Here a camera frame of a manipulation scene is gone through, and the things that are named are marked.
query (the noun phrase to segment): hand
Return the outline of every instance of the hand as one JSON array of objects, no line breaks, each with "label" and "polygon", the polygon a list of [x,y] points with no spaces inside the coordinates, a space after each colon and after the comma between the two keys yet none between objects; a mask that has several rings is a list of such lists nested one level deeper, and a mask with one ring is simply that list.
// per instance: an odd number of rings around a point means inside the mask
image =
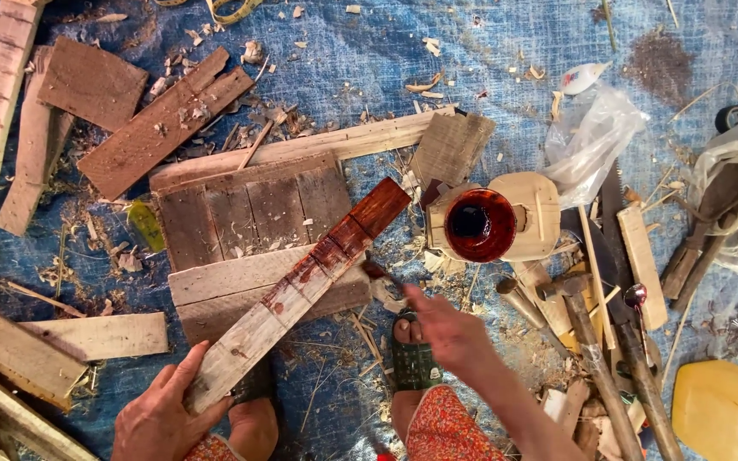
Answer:
[{"label": "hand", "polygon": [[118,413],[113,461],[181,461],[220,421],[230,409],[232,397],[196,417],[181,403],[207,349],[209,341],[204,341],[195,345],[178,367],[164,367],[149,389]]},{"label": "hand", "polygon": [[458,311],[441,295],[426,298],[414,285],[406,285],[404,294],[417,311],[432,356],[443,368],[474,388],[481,371],[504,367],[483,320]]}]

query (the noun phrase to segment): measuring tape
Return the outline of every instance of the measuring tape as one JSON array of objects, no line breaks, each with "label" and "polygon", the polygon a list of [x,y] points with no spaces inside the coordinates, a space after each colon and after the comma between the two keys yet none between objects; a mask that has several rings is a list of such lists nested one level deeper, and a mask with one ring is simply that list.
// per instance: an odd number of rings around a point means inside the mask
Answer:
[{"label": "measuring tape", "polygon": [[[177,6],[182,3],[187,2],[187,0],[153,0],[155,3],[158,3],[161,6]],[[229,26],[230,24],[234,24],[241,19],[247,17],[252,10],[255,8],[255,6],[260,5],[264,0],[243,0],[243,5],[241,5],[241,8],[238,9],[237,12],[232,13],[229,16],[218,16],[216,14],[216,10],[221,8],[223,5],[226,5],[231,0],[215,0],[213,2],[212,0],[207,0],[207,6],[210,9],[210,14],[212,15],[212,20],[216,23],[222,25],[222,26]]]}]

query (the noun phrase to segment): clear plastic bag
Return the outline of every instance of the clear plastic bag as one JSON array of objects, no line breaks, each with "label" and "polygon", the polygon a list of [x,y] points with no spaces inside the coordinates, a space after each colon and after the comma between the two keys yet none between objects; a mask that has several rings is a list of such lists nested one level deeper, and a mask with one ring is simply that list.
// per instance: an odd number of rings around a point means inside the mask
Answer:
[{"label": "clear plastic bag", "polygon": [[540,174],[557,185],[562,209],[594,201],[611,164],[649,116],[628,96],[598,81],[571,100],[545,138],[551,163]]}]

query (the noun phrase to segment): toes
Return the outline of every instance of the toes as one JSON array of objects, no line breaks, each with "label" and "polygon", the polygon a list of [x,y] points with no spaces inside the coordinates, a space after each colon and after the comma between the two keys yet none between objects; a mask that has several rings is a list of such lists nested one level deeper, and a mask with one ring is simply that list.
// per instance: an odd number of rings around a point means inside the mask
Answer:
[{"label": "toes", "polygon": [[393,334],[395,335],[395,340],[398,340],[402,343],[410,343],[412,342],[411,332],[412,329],[409,328],[409,321],[401,318],[400,320],[395,322],[395,326],[393,327]]},{"label": "toes", "polygon": [[410,333],[412,337],[412,342],[414,343],[421,343],[423,342],[423,330],[421,329],[421,324],[419,321],[413,321],[409,324],[409,330],[412,332]]}]

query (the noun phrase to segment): foot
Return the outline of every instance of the foot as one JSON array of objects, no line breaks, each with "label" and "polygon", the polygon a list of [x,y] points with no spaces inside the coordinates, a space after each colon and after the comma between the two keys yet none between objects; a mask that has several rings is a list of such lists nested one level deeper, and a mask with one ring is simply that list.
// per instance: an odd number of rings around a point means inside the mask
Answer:
[{"label": "foot", "polygon": [[278,443],[278,420],[268,398],[230,408],[230,445],[247,461],[267,461]]},{"label": "foot", "polygon": [[[408,344],[420,344],[423,340],[423,332],[419,321],[408,321],[401,318],[392,327],[395,339]],[[392,396],[392,427],[403,443],[406,443],[409,424],[417,411],[425,391],[397,391]]]}]

